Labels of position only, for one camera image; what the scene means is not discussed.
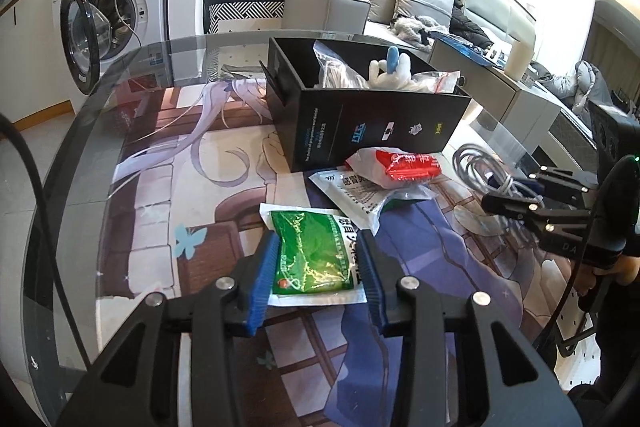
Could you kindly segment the right hand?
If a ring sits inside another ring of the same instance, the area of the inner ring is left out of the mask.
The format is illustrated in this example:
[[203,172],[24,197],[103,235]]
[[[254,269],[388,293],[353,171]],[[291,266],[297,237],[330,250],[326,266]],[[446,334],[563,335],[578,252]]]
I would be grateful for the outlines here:
[[613,280],[626,286],[637,280],[638,276],[639,259],[620,256],[610,269],[596,268],[583,263],[578,268],[572,286],[580,298],[586,298],[588,305],[592,305],[597,302],[601,289],[607,280]]

